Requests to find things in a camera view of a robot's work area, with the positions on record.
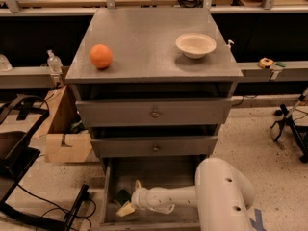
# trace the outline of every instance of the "plastic bottle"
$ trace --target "plastic bottle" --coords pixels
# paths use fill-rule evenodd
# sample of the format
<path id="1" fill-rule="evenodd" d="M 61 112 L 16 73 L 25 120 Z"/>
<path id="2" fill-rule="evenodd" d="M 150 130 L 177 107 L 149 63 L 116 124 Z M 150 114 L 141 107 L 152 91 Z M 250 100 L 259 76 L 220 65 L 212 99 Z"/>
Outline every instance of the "plastic bottle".
<path id="1" fill-rule="evenodd" d="M 47 59 L 47 63 L 50 67 L 50 71 L 52 73 L 62 73 L 61 67 L 63 65 L 62 65 L 61 59 L 55 56 L 52 50 L 47 50 L 47 54 L 49 56 L 49 58 Z"/>
<path id="2" fill-rule="evenodd" d="M 5 55 L 0 54 L 0 71 L 9 71 L 12 66 Z"/>

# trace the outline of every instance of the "tripod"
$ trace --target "tripod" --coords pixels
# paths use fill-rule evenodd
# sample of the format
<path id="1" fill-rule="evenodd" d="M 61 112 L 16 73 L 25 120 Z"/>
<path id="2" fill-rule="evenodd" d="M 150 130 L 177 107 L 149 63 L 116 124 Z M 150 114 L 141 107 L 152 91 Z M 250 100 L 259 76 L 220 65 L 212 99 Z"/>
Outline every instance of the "tripod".
<path id="1" fill-rule="evenodd" d="M 300 104 L 300 102 L 304 101 L 306 96 L 308 95 L 308 88 L 305 92 L 298 98 L 293 107 L 288 111 L 287 107 L 284 104 L 280 105 L 281 110 L 276 111 L 277 116 L 283 116 L 280 120 L 275 121 L 270 128 L 273 128 L 276 124 L 279 125 L 279 134 L 274 139 L 274 141 L 278 141 L 279 137 L 282 134 L 283 128 L 285 125 L 290 126 L 292 133 L 295 137 L 296 143 L 301 149 L 303 155 L 299 158 L 302 163 L 308 163 L 308 126 L 295 125 L 292 113 Z"/>

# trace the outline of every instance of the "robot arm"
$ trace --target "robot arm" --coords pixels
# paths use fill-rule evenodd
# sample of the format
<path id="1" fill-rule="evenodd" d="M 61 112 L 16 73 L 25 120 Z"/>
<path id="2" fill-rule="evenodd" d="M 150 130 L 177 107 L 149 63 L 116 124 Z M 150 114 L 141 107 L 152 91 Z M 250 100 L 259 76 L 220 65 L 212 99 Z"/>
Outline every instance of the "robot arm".
<path id="1" fill-rule="evenodd" d="M 195 186 L 146 189 L 139 185 L 132 196 L 135 209 L 169 214 L 176 205 L 198 209 L 202 231 L 253 230 L 247 210 L 255 196 L 251 182 L 227 162 L 209 158 L 195 174 Z"/>

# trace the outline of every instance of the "drawer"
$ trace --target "drawer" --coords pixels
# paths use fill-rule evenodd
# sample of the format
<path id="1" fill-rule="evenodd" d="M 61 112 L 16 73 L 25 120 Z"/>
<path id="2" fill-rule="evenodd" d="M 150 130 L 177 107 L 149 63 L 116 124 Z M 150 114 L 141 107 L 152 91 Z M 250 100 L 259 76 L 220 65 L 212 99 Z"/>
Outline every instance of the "drawer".
<path id="1" fill-rule="evenodd" d="M 114 202 L 120 190 L 132 194 L 136 180 L 146 188 L 179 188 L 194 184 L 199 161 L 194 156 L 113 158 L 107 165 L 100 227 L 92 230 L 200 230 L 196 208 L 176 206 L 169 215 L 151 211 L 136 211 L 123 218 L 116 215 Z"/>
<path id="2" fill-rule="evenodd" d="M 210 155 L 216 125 L 94 128 L 91 144 L 98 158 Z"/>
<path id="3" fill-rule="evenodd" d="M 78 101 L 86 127 L 222 124 L 231 99 Z"/>
<path id="4" fill-rule="evenodd" d="M 216 136 L 92 139 L 97 157 L 210 155 Z"/>

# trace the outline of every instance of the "drawer handle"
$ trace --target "drawer handle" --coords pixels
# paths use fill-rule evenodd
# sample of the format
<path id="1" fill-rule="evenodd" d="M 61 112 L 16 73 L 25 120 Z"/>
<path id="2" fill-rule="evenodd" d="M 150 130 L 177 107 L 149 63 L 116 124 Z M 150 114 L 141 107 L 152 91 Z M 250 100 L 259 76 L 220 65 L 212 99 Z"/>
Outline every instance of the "drawer handle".
<path id="1" fill-rule="evenodd" d="M 160 149 L 161 148 L 157 144 L 155 144 L 154 147 L 153 147 L 154 152 L 158 152 Z"/>
<path id="2" fill-rule="evenodd" d="M 161 114 L 157 110 L 154 110 L 152 111 L 151 115 L 153 118 L 158 118 Z"/>

